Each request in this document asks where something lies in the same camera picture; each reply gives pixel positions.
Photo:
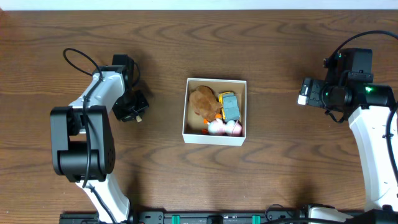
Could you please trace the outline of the brown plush toy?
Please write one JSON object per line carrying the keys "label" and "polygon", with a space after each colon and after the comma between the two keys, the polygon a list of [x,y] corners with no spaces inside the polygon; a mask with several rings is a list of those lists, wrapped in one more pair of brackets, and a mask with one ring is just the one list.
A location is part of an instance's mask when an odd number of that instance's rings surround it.
{"label": "brown plush toy", "polygon": [[220,117],[222,104],[216,99],[211,88],[199,86],[189,96],[189,104],[196,115],[207,121]]}

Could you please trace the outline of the yellow grey toy car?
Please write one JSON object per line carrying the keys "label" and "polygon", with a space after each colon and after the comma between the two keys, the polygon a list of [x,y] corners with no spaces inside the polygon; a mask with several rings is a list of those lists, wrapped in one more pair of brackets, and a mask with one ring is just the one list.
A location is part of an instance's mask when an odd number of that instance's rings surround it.
{"label": "yellow grey toy car", "polygon": [[221,115],[225,121],[236,121],[240,118],[238,99],[234,92],[222,92],[218,95],[218,100],[222,104]]}

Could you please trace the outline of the pink white duck figure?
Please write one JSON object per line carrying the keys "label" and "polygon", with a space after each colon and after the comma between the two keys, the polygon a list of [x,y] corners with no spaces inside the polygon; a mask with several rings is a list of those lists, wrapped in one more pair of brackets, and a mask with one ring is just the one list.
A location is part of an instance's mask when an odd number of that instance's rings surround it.
{"label": "pink white duck figure", "polygon": [[207,128],[202,129],[202,134],[240,137],[243,133],[243,127],[240,125],[239,121],[230,120],[225,123],[222,119],[217,118],[213,121],[204,119],[203,122],[207,125]]}

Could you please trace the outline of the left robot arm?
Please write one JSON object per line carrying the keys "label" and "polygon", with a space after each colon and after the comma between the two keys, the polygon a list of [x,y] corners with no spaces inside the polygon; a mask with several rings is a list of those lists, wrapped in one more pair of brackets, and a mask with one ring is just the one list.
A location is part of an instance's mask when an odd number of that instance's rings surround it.
{"label": "left robot arm", "polygon": [[50,112],[53,169],[89,197],[97,214],[86,218],[60,217],[64,223],[131,223],[130,201],[113,174],[116,150],[109,122],[142,120],[149,104],[134,87],[138,64],[128,55],[115,54],[111,65],[96,66],[92,81],[68,106]]}

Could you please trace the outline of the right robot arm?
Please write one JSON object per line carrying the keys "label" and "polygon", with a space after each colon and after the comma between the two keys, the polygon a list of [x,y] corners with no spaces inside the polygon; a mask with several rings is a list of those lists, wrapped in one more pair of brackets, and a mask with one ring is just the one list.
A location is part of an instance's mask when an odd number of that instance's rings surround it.
{"label": "right robot arm", "polygon": [[325,59],[324,80],[306,78],[298,103],[342,113],[359,151],[365,184],[365,209],[360,215],[339,212],[333,207],[311,205],[309,223],[397,223],[397,115],[395,98],[388,85],[375,85],[373,52],[348,48]]}

